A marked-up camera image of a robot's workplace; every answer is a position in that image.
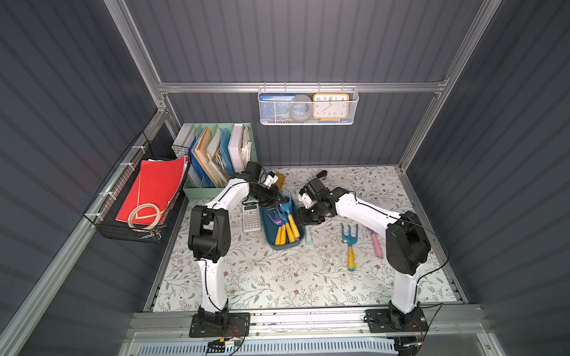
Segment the teal rake yellow handle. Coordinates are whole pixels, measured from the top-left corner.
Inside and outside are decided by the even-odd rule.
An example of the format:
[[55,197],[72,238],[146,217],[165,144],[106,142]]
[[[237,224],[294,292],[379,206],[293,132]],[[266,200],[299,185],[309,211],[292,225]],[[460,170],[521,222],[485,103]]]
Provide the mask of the teal rake yellow handle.
[[347,231],[345,231],[344,224],[341,224],[341,237],[342,240],[347,244],[348,251],[347,251],[347,268],[349,271],[356,270],[356,259],[354,255],[353,246],[356,245],[359,241],[359,227],[355,226],[355,233],[352,233],[352,227],[350,225],[347,226]]
[[295,220],[292,216],[292,197],[291,197],[291,195],[289,195],[289,197],[287,198],[286,203],[281,204],[281,210],[286,215],[286,218],[287,218],[286,224],[290,227],[293,237],[295,238],[295,240],[300,240],[301,234],[300,234],[298,227],[295,223]]
[[287,230],[286,230],[286,217],[280,206],[276,208],[277,214],[281,220],[281,232],[279,237],[279,246],[287,244]]

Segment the purple rake yellow handle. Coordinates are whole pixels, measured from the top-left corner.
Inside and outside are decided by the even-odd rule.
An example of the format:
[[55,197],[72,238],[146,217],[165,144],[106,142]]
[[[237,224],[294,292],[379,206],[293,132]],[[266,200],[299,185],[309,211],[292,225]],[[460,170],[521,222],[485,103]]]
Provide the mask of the purple rake yellow handle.
[[267,216],[271,219],[273,224],[278,227],[276,239],[275,239],[275,245],[279,246],[279,237],[280,237],[280,232],[281,232],[281,220],[280,220],[276,210],[268,211]]

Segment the teal plastic storage box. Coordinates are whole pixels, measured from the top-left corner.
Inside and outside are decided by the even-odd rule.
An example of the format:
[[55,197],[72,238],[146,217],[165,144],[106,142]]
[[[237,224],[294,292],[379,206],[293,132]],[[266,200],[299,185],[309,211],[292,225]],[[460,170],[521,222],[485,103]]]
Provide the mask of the teal plastic storage box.
[[267,243],[276,251],[299,246],[304,238],[301,228],[293,221],[297,208],[289,197],[285,204],[261,208],[261,221]]

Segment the teal rake white handle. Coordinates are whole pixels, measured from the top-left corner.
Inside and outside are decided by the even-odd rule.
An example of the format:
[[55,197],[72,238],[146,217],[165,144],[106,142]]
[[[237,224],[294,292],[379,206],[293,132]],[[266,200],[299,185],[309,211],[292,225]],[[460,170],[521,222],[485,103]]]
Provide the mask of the teal rake white handle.
[[305,232],[305,240],[308,246],[312,246],[313,245],[313,238],[310,232],[310,228],[308,226],[304,227],[304,232]]

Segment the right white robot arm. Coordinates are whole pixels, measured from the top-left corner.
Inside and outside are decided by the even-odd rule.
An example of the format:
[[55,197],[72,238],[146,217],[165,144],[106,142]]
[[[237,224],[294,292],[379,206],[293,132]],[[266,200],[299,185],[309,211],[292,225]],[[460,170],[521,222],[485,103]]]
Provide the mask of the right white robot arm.
[[318,225],[327,216],[352,219],[385,239],[384,256],[394,270],[390,306],[401,314],[418,307],[417,288],[431,244],[416,213],[393,212],[368,203],[345,188],[327,188],[319,178],[308,182],[298,193],[302,207],[295,214],[298,225]]

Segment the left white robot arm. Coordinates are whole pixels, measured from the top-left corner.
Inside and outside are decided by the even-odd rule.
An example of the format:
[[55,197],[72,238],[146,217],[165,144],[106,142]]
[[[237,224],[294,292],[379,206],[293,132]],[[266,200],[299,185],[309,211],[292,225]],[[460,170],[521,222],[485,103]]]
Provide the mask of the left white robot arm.
[[200,267],[203,311],[221,313],[227,309],[222,265],[231,246],[230,213],[248,198],[262,206],[282,203],[277,181],[275,173],[265,173],[259,163],[249,162],[213,200],[191,209],[188,247]]

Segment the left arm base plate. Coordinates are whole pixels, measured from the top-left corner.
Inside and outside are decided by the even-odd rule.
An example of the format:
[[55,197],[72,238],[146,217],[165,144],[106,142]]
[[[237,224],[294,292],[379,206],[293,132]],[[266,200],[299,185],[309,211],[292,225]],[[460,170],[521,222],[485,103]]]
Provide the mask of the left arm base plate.
[[251,315],[237,312],[208,312],[200,309],[191,319],[190,338],[243,338],[249,335]]

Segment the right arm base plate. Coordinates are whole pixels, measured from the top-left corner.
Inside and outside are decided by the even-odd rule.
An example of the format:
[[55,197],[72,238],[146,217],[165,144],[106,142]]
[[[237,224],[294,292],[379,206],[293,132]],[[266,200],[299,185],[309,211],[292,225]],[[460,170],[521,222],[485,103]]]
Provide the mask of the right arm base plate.
[[388,309],[367,309],[364,322],[371,333],[427,332],[428,322],[421,308],[403,313],[389,305]]

